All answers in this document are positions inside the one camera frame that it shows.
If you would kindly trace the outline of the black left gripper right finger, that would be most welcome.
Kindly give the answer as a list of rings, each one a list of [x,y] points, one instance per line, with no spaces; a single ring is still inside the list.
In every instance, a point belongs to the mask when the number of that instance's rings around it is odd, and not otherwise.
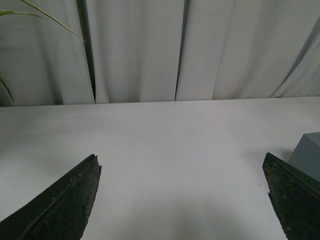
[[[289,240],[320,238],[320,182],[271,153],[262,169],[269,199]]]

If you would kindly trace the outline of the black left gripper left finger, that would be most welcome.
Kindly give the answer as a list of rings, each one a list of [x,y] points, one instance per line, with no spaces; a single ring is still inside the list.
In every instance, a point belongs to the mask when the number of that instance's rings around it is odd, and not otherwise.
[[[0,223],[2,240],[79,240],[94,206],[102,167],[91,154]]]

